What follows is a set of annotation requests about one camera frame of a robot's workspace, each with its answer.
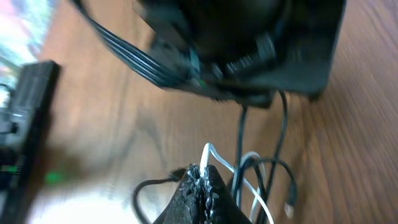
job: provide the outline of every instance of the black cable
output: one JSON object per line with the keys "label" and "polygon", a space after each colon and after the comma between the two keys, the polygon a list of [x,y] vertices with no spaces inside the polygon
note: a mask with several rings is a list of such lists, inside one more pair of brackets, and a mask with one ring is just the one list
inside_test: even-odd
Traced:
{"label": "black cable", "polygon": [[115,56],[121,59],[132,70],[159,87],[176,87],[185,81],[185,77],[175,74],[167,67],[159,64],[153,58],[131,45],[125,40],[120,39],[109,30],[94,21],[88,14],[86,7],[81,0],[72,0],[81,14],[88,20],[99,36],[112,51]]}
{"label": "black cable", "polygon": [[144,216],[144,214],[142,214],[141,209],[139,208],[138,205],[138,193],[139,191],[149,185],[155,185],[155,184],[163,184],[163,183],[167,183],[167,182],[175,182],[175,179],[173,178],[168,178],[168,179],[162,179],[162,180],[146,180],[142,183],[140,183],[135,189],[134,192],[132,194],[132,207],[137,215],[137,218],[139,219],[139,221],[142,224],[149,224],[148,220],[146,219],[146,217]]}
{"label": "black cable", "polygon": [[155,185],[155,184],[163,184],[167,182],[178,182],[184,175],[184,173],[187,170],[185,168],[179,168],[177,170],[174,170],[171,172],[169,175],[169,178],[167,179],[162,179],[162,180],[147,180],[142,183],[140,183],[135,189],[134,192],[132,193],[132,207],[137,215],[137,218],[140,220],[141,223],[143,224],[149,224],[148,220],[145,218],[145,216],[142,214],[141,209],[139,208],[138,205],[138,193],[141,189],[143,189],[146,186],[149,185]]}
{"label": "black cable", "polygon": [[242,157],[243,132],[244,132],[244,124],[245,124],[247,112],[248,112],[248,107],[243,106],[241,118],[239,120],[238,149],[236,150],[234,179],[232,182],[232,197],[234,198],[235,201],[236,201],[236,195],[238,194],[238,185],[237,185],[238,177],[241,175],[240,166],[241,166],[241,157]]}
{"label": "black cable", "polygon": [[[287,112],[287,100],[286,100],[286,95],[283,91],[279,91],[279,95],[282,98],[282,104],[283,104],[283,110],[284,110],[284,117],[282,120],[282,127],[280,129],[280,138],[278,141],[278,144],[276,146],[275,149],[275,153],[274,153],[274,159],[279,159],[279,154],[280,151],[282,149],[282,145],[285,139],[285,135],[286,135],[286,129],[287,129],[287,116],[288,116],[288,112]],[[271,167],[271,171],[269,173],[269,178],[268,178],[268,183],[267,183],[267,188],[266,188],[266,194],[264,197],[264,202],[267,203],[269,195],[271,193],[271,187],[272,187],[272,181],[274,180],[274,175],[275,175],[275,169],[276,169],[276,162],[272,163],[272,167]],[[263,223],[267,223],[268,218],[266,217],[265,214],[259,214],[257,216],[257,220],[256,220],[256,224],[263,224]]]}
{"label": "black cable", "polygon": [[[276,150],[274,153],[274,159],[279,159],[279,154],[280,154],[280,150],[282,149],[282,145],[284,143],[284,139],[285,139],[285,135],[286,135],[286,129],[287,129],[287,100],[286,100],[286,95],[283,91],[279,91],[280,97],[282,98],[282,104],[284,106],[284,117],[282,120],[282,127],[280,129],[280,138],[279,138],[279,142],[278,145],[276,146]],[[265,203],[267,203],[267,200],[269,198],[269,194],[271,192],[271,187],[272,187],[272,181],[274,179],[274,175],[275,175],[275,168],[276,168],[276,162],[272,163],[272,167],[271,167],[271,171],[269,173],[269,179],[268,179],[268,183],[267,183],[267,189],[266,189],[266,201]]]}
{"label": "black cable", "polygon": [[[250,168],[250,167],[251,167],[251,164],[252,164],[254,161],[256,161],[256,160],[257,160],[256,158],[250,157],[249,159],[247,159],[247,160],[243,163],[243,165],[242,165],[242,167],[240,168],[240,170],[246,170],[246,169]],[[264,187],[264,180],[262,179],[262,175],[261,175],[260,168],[259,168],[258,165],[253,166],[253,168],[254,168],[254,171],[256,172],[257,181],[258,181],[258,183],[259,183],[260,196],[261,196],[261,198],[264,199],[266,190],[265,190],[265,187]],[[243,187],[243,178],[244,178],[243,175],[240,175],[240,176],[238,177],[238,192],[241,192],[241,191],[242,191],[242,187]],[[238,197],[238,202],[237,202],[237,204],[238,204],[238,207],[241,208],[241,204],[242,204],[242,194],[240,194],[240,197]]]}
{"label": "black cable", "polygon": [[283,168],[285,168],[286,172],[288,173],[291,183],[290,183],[290,189],[289,189],[289,191],[290,191],[289,199],[287,201],[287,204],[294,206],[296,203],[296,200],[297,200],[297,183],[296,183],[296,180],[295,180],[292,170],[284,161],[281,161],[276,158],[261,158],[261,159],[254,161],[252,164],[250,164],[248,168],[254,167],[254,166],[262,164],[262,163],[268,163],[268,162],[271,162],[273,164],[274,163],[280,164]]}

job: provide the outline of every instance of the wire connector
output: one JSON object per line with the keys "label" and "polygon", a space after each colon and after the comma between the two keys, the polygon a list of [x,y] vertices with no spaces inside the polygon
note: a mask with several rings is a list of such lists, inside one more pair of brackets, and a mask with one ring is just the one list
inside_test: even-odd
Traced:
{"label": "wire connector", "polygon": [[297,186],[295,184],[291,184],[289,187],[289,198],[285,204],[285,213],[288,218],[293,218],[294,214],[294,206],[297,201]]}

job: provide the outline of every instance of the white cable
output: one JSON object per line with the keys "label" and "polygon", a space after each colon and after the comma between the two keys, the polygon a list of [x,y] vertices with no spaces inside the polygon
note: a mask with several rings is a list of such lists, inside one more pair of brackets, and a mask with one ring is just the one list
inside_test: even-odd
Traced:
{"label": "white cable", "polygon": [[209,143],[205,145],[203,148],[203,152],[201,154],[201,159],[200,159],[200,165],[199,165],[199,172],[200,176],[204,177],[205,176],[205,170],[207,167],[207,164],[209,163],[209,151],[210,151]]}
{"label": "white cable", "polygon": [[[232,173],[234,173],[234,167],[231,166],[227,161],[225,161],[217,153],[217,150],[216,150],[216,148],[214,147],[214,145],[212,143],[207,143],[205,145],[205,148],[203,149],[202,157],[201,157],[201,160],[200,160],[200,174],[201,175],[205,173],[205,169],[206,169],[206,166],[208,164],[208,159],[209,159],[209,151],[214,156],[214,158],[216,158],[216,160],[218,160],[221,164],[223,164],[225,167],[227,167]],[[254,198],[256,198],[258,200],[258,202],[261,204],[262,208],[264,209],[264,211],[267,214],[269,223],[270,224],[274,224],[274,220],[272,219],[272,215],[271,215],[266,203],[261,198],[261,196],[256,192],[254,187],[249,183],[248,180],[246,180],[246,178],[243,178],[243,182],[249,188],[249,190],[254,194]]]}
{"label": "white cable", "polygon": [[[258,153],[248,152],[241,159],[242,160],[241,167],[246,162],[246,160],[248,160],[249,158],[252,158],[252,157],[261,159],[261,156]],[[261,164],[261,176],[262,176],[263,180],[266,179],[266,166],[264,164]],[[257,188],[257,193],[260,194],[260,187]],[[241,197],[241,192],[238,192],[237,198],[240,198],[240,197]],[[256,213],[256,208],[257,208],[257,198],[255,197],[253,200],[253,203],[251,205],[250,216],[249,216],[250,222],[253,222],[254,214]]]}

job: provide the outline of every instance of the green led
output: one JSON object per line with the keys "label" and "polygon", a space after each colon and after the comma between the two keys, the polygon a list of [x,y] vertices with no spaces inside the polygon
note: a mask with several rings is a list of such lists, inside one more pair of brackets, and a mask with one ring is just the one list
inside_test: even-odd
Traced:
{"label": "green led", "polygon": [[16,167],[16,166],[9,166],[9,167],[7,167],[7,172],[12,172],[12,173],[16,173],[16,172],[18,172],[18,167]]}
{"label": "green led", "polygon": [[48,184],[57,184],[62,182],[63,180],[63,175],[56,173],[56,172],[49,172],[46,176],[45,176],[45,181]]}

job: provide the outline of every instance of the wooden table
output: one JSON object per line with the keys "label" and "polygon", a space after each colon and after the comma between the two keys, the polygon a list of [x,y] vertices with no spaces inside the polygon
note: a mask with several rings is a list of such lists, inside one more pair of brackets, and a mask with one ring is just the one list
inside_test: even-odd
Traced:
{"label": "wooden table", "polygon": [[[151,30],[130,0],[92,0],[97,20],[145,49]],[[269,206],[276,223],[398,222],[398,3],[349,0],[324,97],[289,96],[281,158],[294,170],[299,198],[293,220],[283,212],[289,177],[278,167]],[[198,163],[212,142],[234,161],[240,107],[163,91],[132,72],[62,1],[42,59],[60,63],[48,138],[32,179],[27,223],[135,223],[133,188]],[[282,105],[250,109],[244,151],[271,156]],[[231,173],[211,158],[223,178]],[[43,184],[63,172],[60,184]],[[249,181],[255,183],[253,173]],[[175,184],[148,187],[140,204],[154,220]],[[253,196],[244,191],[249,213]]]}

